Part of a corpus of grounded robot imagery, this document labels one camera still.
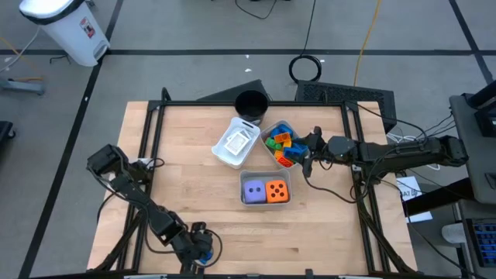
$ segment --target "small plastic tray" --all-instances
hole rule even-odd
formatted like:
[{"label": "small plastic tray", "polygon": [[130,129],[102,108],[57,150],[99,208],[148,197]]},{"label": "small plastic tray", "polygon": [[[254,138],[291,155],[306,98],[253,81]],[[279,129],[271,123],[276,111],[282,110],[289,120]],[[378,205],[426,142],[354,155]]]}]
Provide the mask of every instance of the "small plastic tray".
[{"label": "small plastic tray", "polygon": [[299,164],[298,163],[294,163],[290,167],[285,167],[285,166],[279,164],[279,162],[277,162],[277,160],[276,160],[276,157],[274,157],[274,153],[272,151],[270,151],[269,147],[267,147],[265,145],[265,140],[268,137],[270,137],[270,132],[272,132],[272,130],[275,129],[280,124],[285,124],[287,127],[289,127],[289,129],[293,130],[293,138],[298,138],[299,137],[298,134],[296,133],[295,129],[293,129],[293,127],[291,127],[291,125],[289,125],[288,122],[286,122],[284,120],[281,120],[281,121],[276,122],[275,124],[273,124],[269,128],[265,129],[264,131],[262,131],[260,133],[260,140],[262,141],[263,148],[270,154],[270,157],[272,157],[272,160],[274,160],[274,162],[276,163],[277,166],[283,167],[284,169],[291,169],[292,167],[295,167],[296,165],[299,165]]},{"label": "small plastic tray", "polygon": [[[264,203],[264,204],[247,204],[245,203],[245,198],[243,194],[243,184],[246,181],[252,181],[252,180],[260,180],[264,184],[267,183],[268,181],[274,181],[274,180],[283,180],[286,182],[286,185],[288,186],[288,201],[286,202],[278,202],[278,203]],[[289,171],[285,169],[281,170],[275,170],[275,171],[248,171],[248,170],[242,170],[241,173],[239,174],[239,197],[241,198],[241,202],[248,207],[254,207],[254,208],[277,208],[281,207],[282,205],[287,205],[291,200],[292,200],[292,192],[291,192],[291,177],[289,175]]]},{"label": "small plastic tray", "polygon": [[[227,143],[227,138],[233,133],[235,129],[242,128],[246,131],[252,133],[251,140],[248,144],[245,145],[243,150],[238,154],[234,155],[230,153],[224,145]],[[257,141],[257,137],[260,135],[260,128],[257,126],[242,120],[239,117],[233,117],[231,119],[231,123],[229,128],[227,128],[222,138],[219,142],[212,146],[212,153],[217,156],[219,160],[221,160],[224,164],[234,168],[239,169],[243,163],[245,162],[248,154],[250,154],[251,150],[255,146],[255,142]]]}]

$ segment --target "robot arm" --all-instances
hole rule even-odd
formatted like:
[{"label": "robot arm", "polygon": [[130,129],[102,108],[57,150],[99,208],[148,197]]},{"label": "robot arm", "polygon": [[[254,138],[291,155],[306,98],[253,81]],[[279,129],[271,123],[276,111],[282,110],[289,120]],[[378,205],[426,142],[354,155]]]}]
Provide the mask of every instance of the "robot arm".
[{"label": "robot arm", "polygon": [[306,177],[312,173],[312,164],[306,164],[307,160],[325,160],[360,167],[362,177],[371,177],[374,184],[379,183],[388,172],[404,171],[426,164],[460,167],[468,161],[463,142],[452,136],[386,145],[333,136],[326,143],[322,138],[322,130],[316,126],[313,133],[295,142],[306,144],[310,150],[308,156],[292,158],[306,166],[303,170]]},{"label": "robot arm", "polygon": [[[206,229],[206,223],[193,223],[189,232],[186,224],[175,212],[157,205],[147,196],[140,185],[150,181],[151,173],[143,162],[130,164],[117,146],[107,145],[88,158],[87,169],[96,179],[102,179],[104,174],[115,174],[115,178],[109,182],[112,190],[140,210],[138,217],[144,215],[153,234],[164,246],[172,245],[174,253],[183,265],[182,270],[194,270],[196,260],[210,260],[212,234]],[[113,261],[106,260],[105,267],[111,266]]]}]

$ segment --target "wooden table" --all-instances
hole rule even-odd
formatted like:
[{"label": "wooden table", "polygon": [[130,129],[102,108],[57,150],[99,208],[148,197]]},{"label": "wooden table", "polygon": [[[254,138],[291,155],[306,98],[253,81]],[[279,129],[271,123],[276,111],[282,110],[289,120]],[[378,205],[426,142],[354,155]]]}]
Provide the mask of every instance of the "wooden table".
[{"label": "wooden table", "polygon": [[[361,105],[378,112],[376,102]],[[147,102],[127,105],[118,145],[129,158],[136,158],[140,148],[146,106]],[[187,223],[207,222],[208,227],[222,237],[222,257],[206,273],[303,274],[305,268],[312,268],[315,274],[367,274],[357,207],[329,193],[311,189],[303,179],[301,166],[291,171],[293,198],[283,210],[263,211],[241,204],[241,170],[221,163],[211,151],[234,116],[234,108],[227,106],[168,106],[165,109],[158,152],[165,166],[155,172],[151,197]],[[354,127],[351,113],[349,116],[350,126]],[[299,135],[308,134],[314,126],[322,127],[325,140],[333,135],[344,135],[341,112],[336,107],[270,107],[260,128],[265,129],[281,119],[287,120]],[[361,109],[360,119],[367,142],[386,143],[379,117]],[[150,133],[148,152],[153,128]],[[259,141],[242,169],[268,171],[276,170],[277,166]],[[385,179],[395,183],[392,174]],[[339,165],[324,171],[314,164],[310,181],[346,197],[352,185],[350,169]],[[398,190],[387,184],[375,188],[384,235],[405,262],[416,269]],[[98,265],[121,236],[127,207],[127,203],[117,198],[104,207],[88,268]],[[170,249],[160,246],[150,231],[148,236],[152,247]],[[380,270],[377,244],[372,234],[370,238],[375,269]],[[219,248],[214,242],[216,255]],[[133,239],[127,267],[131,266],[134,245]],[[157,255],[143,245],[139,272],[176,274],[180,266],[175,255]]]}]

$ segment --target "orange die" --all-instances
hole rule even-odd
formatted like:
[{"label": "orange die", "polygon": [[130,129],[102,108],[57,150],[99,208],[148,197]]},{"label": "orange die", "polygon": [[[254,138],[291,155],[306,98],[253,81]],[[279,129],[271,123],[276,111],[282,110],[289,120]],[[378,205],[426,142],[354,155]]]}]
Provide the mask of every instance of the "orange die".
[{"label": "orange die", "polygon": [[288,186],[284,181],[268,181],[265,184],[268,203],[289,201]]},{"label": "orange die", "polygon": [[282,134],[274,136],[274,140],[276,141],[276,143],[283,143],[287,140],[291,140],[291,136],[289,136],[289,133],[286,132],[286,133],[282,133]]}]

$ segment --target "gray floor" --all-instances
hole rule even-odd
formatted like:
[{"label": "gray floor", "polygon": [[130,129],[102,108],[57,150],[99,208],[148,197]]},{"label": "gray floor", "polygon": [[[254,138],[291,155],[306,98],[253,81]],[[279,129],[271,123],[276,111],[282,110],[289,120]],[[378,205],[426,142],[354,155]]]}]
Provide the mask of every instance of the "gray floor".
[{"label": "gray floor", "polygon": [[[106,29],[116,0],[95,0],[93,9]],[[264,14],[271,2],[241,1],[247,9]],[[496,49],[496,3],[491,0],[458,0],[457,3],[481,50]],[[0,36],[21,48],[36,26],[17,11],[17,2],[0,4]],[[357,50],[374,13],[374,1],[317,1],[309,49]],[[312,1],[279,1],[265,21],[249,17],[231,0],[124,0],[112,34],[114,50],[213,50],[298,49],[303,47]],[[469,44],[447,0],[384,0],[368,49],[469,50]],[[31,49],[60,49],[40,33]],[[0,56],[0,67],[5,58]],[[0,277],[17,277],[43,204],[64,151],[74,117],[86,89],[91,68],[51,56],[29,55],[45,75],[42,97],[0,92],[0,119],[15,123],[18,136],[0,160]],[[276,100],[292,100],[296,85],[289,78],[293,55],[173,55],[105,57],[95,84],[59,198],[36,258],[32,276],[82,272],[95,234],[95,214],[103,190],[84,169],[89,155],[106,143],[116,143],[128,101],[159,98],[165,86],[175,100],[194,100],[217,91],[260,79]],[[357,56],[318,55],[321,81],[351,85]],[[496,74],[496,57],[484,57]],[[304,61],[297,76],[310,78],[315,69]],[[23,62],[4,78],[35,75]],[[448,116],[448,97],[475,92],[485,86],[474,55],[466,56],[365,56],[358,85],[394,91],[399,119],[422,127]],[[401,126],[404,134],[418,132]],[[467,175],[464,168],[426,167],[421,174],[448,184]],[[436,211],[435,219],[418,228],[441,245],[439,226],[450,208]],[[457,275],[450,266],[411,234],[419,269],[428,274]],[[454,248],[442,247],[456,259]]]}]

